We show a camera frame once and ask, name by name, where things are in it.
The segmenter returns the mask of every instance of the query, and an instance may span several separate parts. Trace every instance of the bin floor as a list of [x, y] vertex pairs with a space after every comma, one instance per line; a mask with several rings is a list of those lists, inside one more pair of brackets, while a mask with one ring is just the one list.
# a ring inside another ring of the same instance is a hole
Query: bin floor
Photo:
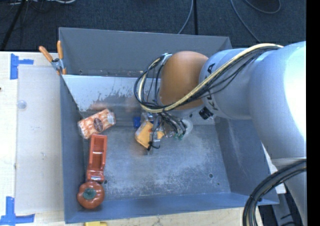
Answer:
[[[103, 183], [106, 198], [230, 192], [214, 125], [195, 125], [178, 140], [163, 138], [152, 153], [135, 141], [132, 127], [112, 127]], [[84, 141], [85, 165], [89, 142]]]

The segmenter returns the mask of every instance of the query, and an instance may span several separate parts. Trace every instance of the black floor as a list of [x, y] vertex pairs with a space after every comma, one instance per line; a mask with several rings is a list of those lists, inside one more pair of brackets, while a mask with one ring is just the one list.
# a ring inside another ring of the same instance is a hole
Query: black floor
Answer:
[[[5, 50], [37, 51], [38, 46], [43, 45], [55, 51], [59, 27], [178, 33], [186, 22], [191, 1], [76, 0], [68, 5], [44, 0], [28, 1]], [[248, 2], [195, 0], [197, 21], [192, 14], [181, 34], [227, 36], [234, 48], [259, 42], [288, 45], [306, 40], [306, 0]], [[252, 6], [269, 13], [257, 11]], [[8, 1], [0, 2], [1, 42], [18, 7]]]

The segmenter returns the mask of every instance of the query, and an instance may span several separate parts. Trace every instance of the black stand pole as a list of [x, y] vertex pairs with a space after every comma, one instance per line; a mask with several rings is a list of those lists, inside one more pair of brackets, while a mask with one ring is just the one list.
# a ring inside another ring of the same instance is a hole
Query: black stand pole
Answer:
[[0, 51], [4, 51], [5, 50], [5, 48], [7, 46], [7, 43], [9, 41], [9, 38], [10, 38], [14, 28], [15, 28], [15, 25], [17, 23], [17, 20], [18, 20], [20, 14], [21, 14], [21, 11], [22, 11], [25, 3], [26, 3], [26, 0], [22, 0], [21, 1], [20, 5], [19, 5], [19, 8], [18, 8], [18, 11], [16, 12], [16, 15], [15, 15], [15, 17], [13, 19], [13, 22], [11, 23], [11, 25], [10, 25], [7, 33], [5, 34], [5, 37], [4, 37], [4, 39], [3, 39], [2, 43], [1, 43]]
[[197, 0], [193, 0], [194, 33], [198, 35]]

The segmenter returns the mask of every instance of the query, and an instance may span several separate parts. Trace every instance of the orange handle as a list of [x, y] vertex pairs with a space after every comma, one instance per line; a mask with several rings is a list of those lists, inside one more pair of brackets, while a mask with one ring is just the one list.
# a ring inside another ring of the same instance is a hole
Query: orange handle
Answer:
[[39, 51], [45, 56], [45, 58], [51, 63], [54, 59], [50, 53], [43, 46], [39, 46]]
[[56, 49], [57, 49], [57, 51], [58, 51], [59, 59], [63, 59], [63, 58], [64, 58], [64, 53], [62, 52], [61, 41], [58, 41], [58, 42], [56, 43]]

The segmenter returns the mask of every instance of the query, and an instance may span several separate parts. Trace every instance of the toy tomato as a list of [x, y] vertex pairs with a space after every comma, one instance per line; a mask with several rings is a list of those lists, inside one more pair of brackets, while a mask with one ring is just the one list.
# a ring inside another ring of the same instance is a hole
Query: toy tomato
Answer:
[[80, 186], [76, 198], [84, 208], [93, 209], [103, 202], [105, 191], [101, 184], [90, 180]]

